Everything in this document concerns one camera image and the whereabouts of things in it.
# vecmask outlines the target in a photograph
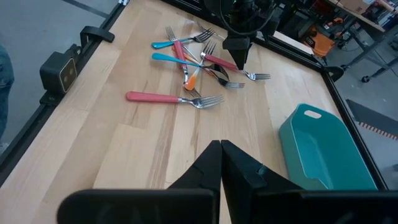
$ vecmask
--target grey floor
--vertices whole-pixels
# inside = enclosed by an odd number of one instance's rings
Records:
[[[78,2],[109,13],[117,0]],[[54,51],[64,52],[71,44],[79,43],[79,32],[84,26],[99,26],[103,20],[103,17],[62,0],[0,1],[0,43],[9,51],[16,77],[10,95],[8,126],[1,139],[3,142],[11,142],[37,109],[44,93],[39,68],[48,56]],[[366,34],[360,35],[371,44],[372,40]],[[352,41],[346,49],[357,47]],[[386,43],[377,51],[386,61],[397,55]],[[360,52],[360,49],[351,52],[333,49],[327,57],[328,63],[345,64]],[[394,69],[395,73],[388,71],[369,83],[360,81],[361,77],[371,75],[377,69],[377,65],[363,60],[337,81],[337,88],[343,98],[398,120],[398,67]],[[398,175],[392,169],[394,164],[398,164],[398,141],[358,128],[389,187],[398,189]]]

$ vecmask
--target black metal frame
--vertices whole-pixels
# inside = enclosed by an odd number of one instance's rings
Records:
[[[200,17],[201,19],[204,19],[208,22],[211,22],[223,28],[223,25],[218,20],[218,18],[212,16],[208,12],[203,12],[201,10],[198,1],[196,0],[184,0],[184,1],[162,0],[162,1],[171,4],[179,9],[187,11],[190,14],[193,14],[194,16]],[[124,9],[123,5],[117,4],[115,8],[112,10],[112,12],[109,14],[109,17],[102,23],[100,28],[109,30],[123,9]],[[83,67],[86,65],[87,61],[93,55],[94,51],[99,46],[100,42],[101,41],[91,40],[88,42],[87,46],[82,50],[80,59],[76,63],[76,69],[78,70],[78,73],[80,73]],[[384,182],[361,135],[359,134],[353,119],[349,115],[343,99],[337,92],[337,89],[331,77],[329,76],[329,74],[327,74],[326,71],[323,70],[323,66],[318,62],[318,60],[312,55],[309,55],[306,52],[296,49],[295,47],[286,44],[285,42],[278,40],[274,37],[270,37],[268,42],[261,39],[256,39],[254,42],[320,73],[378,189],[386,190],[387,185]],[[56,108],[61,99],[62,99],[61,96],[53,96],[51,94],[46,93],[41,99],[40,106],[37,109],[37,111],[32,115],[30,120],[22,128],[20,133],[13,140],[13,142],[11,142],[6,152],[4,152],[4,154],[0,156],[0,185],[2,185],[4,181],[7,179],[8,175],[16,166],[22,155],[26,152],[31,142],[34,140],[36,135],[39,133],[39,131],[45,124],[46,120],[50,118],[50,115],[52,114],[52,112],[54,111],[54,109]]]
[[[124,6],[122,4],[117,4],[109,14],[109,17],[104,20],[99,28],[110,30],[123,9]],[[76,62],[78,74],[83,70],[83,67],[87,64],[100,43],[100,40],[93,39],[83,47],[79,59]],[[0,155],[0,186],[6,181],[11,171],[15,168],[36,135],[43,128],[45,122],[50,118],[52,112],[62,98],[63,96],[46,92],[40,99],[40,106],[35,113],[29,118],[28,122],[26,122],[14,140],[12,140],[8,148]]]

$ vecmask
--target jeans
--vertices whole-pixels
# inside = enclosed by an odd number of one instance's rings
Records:
[[[14,83],[11,59],[0,44],[0,139],[6,130],[8,117],[8,95]]]

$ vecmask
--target workshop background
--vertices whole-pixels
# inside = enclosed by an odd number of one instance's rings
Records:
[[[10,54],[15,74],[9,98],[9,120],[2,142],[10,143],[39,106],[39,100],[45,92],[39,76],[40,66],[52,52],[64,52],[71,44],[79,43],[78,34],[84,26],[100,26],[116,3],[117,0],[0,1],[0,43]],[[292,15],[295,19],[300,17],[296,12]],[[381,12],[379,24],[387,23],[391,16],[393,13]],[[357,24],[354,29],[356,38],[362,44],[370,46],[374,43],[372,37]],[[373,58],[371,60],[388,63],[398,58],[396,33],[398,28],[392,28],[389,36],[369,54]],[[326,54],[324,59],[328,65],[346,65],[363,52],[354,39],[340,47],[341,49],[336,44]],[[365,76],[370,77],[380,68],[380,65],[362,59],[346,70],[344,76],[336,82],[336,87],[342,98],[354,102],[349,106],[356,105],[359,111],[369,109],[385,116],[385,119],[390,119],[387,122],[388,129],[396,128],[398,132],[398,65],[393,65],[392,69],[387,69],[367,83],[361,80]],[[368,113],[369,116],[375,117],[372,112]],[[390,189],[398,189],[398,141],[393,136],[381,134],[378,130],[382,130],[382,127],[373,126],[370,128],[358,121],[358,129],[387,185]]]

